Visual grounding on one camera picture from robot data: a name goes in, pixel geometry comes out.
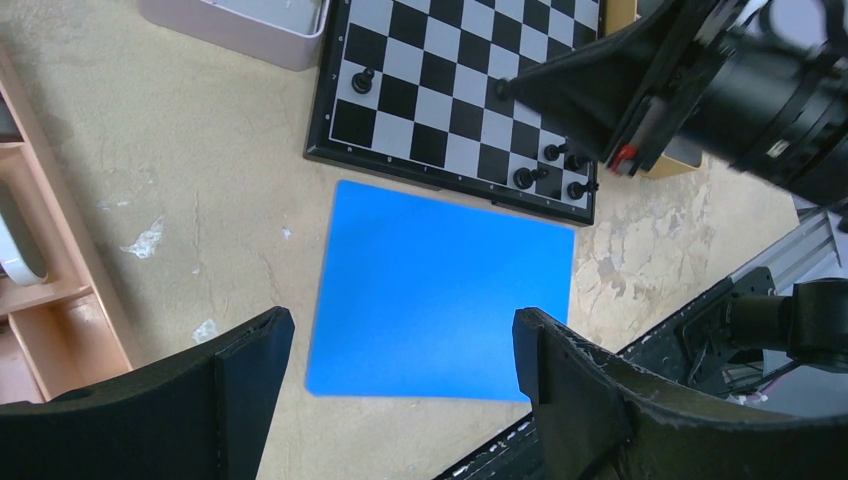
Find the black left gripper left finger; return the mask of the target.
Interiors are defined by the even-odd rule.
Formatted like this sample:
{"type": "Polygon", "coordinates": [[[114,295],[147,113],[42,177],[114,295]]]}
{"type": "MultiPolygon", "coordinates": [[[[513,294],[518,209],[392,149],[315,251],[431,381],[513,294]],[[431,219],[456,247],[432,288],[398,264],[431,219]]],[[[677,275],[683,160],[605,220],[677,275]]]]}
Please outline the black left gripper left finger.
{"type": "Polygon", "coordinates": [[[252,479],[295,325],[274,307],[130,373],[1,409],[5,479],[252,479]]]}

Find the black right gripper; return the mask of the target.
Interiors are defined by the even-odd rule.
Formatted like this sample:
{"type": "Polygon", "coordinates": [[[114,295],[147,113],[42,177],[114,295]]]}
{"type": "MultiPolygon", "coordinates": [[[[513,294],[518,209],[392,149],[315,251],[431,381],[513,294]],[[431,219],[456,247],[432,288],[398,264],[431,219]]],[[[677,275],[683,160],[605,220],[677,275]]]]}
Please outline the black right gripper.
{"type": "Polygon", "coordinates": [[[608,169],[656,164],[727,61],[744,1],[663,1],[622,30],[495,84],[608,169]]]}

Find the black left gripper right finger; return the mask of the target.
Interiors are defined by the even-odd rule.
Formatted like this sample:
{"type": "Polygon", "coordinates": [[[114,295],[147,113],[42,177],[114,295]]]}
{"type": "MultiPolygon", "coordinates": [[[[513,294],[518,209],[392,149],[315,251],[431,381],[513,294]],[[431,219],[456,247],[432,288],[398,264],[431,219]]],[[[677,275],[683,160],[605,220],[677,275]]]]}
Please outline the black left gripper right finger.
{"type": "Polygon", "coordinates": [[[550,479],[843,479],[845,416],[804,419],[671,382],[538,308],[515,313],[515,364],[550,479]]]}

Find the black pawn second row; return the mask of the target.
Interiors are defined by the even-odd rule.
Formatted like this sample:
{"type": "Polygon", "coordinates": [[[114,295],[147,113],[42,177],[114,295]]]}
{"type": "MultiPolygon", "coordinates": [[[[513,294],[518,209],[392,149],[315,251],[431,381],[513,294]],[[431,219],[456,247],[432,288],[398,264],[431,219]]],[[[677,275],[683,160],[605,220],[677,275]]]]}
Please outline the black pawn second row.
{"type": "Polygon", "coordinates": [[[543,157],[548,162],[555,162],[568,152],[569,145],[567,143],[549,144],[543,149],[543,157]]]}

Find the black pawn edge square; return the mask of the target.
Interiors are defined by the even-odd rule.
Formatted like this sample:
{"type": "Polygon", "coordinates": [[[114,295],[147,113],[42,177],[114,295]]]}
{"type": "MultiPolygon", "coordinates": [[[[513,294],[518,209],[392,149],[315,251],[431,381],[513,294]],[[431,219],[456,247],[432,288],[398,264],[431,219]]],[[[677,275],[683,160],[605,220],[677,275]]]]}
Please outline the black pawn edge square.
{"type": "Polygon", "coordinates": [[[586,168],[591,162],[592,159],[588,156],[582,154],[571,154],[565,158],[564,167],[567,170],[579,172],[586,168]]]}

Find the black chess piece corner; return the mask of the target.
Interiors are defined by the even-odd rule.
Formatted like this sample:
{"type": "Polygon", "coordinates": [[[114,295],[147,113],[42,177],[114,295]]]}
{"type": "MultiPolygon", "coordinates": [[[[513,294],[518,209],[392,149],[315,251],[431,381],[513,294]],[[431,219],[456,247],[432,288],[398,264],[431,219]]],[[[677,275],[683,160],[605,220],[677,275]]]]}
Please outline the black chess piece corner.
{"type": "Polygon", "coordinates": [[[568,197],[572,200],[580,200],[586,195],[594,194],[599,190],[599,183],[587,180],[585,183],[571,182],[566,189],[568,197]]]}

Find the black pawn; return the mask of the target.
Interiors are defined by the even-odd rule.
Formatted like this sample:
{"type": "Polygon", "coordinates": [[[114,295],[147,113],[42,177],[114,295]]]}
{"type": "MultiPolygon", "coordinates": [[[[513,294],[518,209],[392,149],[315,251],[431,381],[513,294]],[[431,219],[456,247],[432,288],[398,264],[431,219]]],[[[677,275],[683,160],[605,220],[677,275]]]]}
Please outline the black pawn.
{"type": "Polygon", "coordinates": [[[354,74],[351,78],[353,91],[360,95],[369,93],[373,88],[375,74],[376,72],[372,68],[364,68],[362,71],[354,74]]]}

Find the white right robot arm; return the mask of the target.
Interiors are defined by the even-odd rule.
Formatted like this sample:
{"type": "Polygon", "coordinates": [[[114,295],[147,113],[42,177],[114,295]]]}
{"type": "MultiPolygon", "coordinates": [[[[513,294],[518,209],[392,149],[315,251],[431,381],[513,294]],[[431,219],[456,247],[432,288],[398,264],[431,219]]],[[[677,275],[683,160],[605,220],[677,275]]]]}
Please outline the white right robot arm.
{"type": "Polygon", "coordinates": [[[551,118],[610,171],[651,170],[682,138],[836,214],[847,212],[846,5],[824,1],[825,39],[788,43],[770,4],[663,1],[496,91],[551,118]]]}

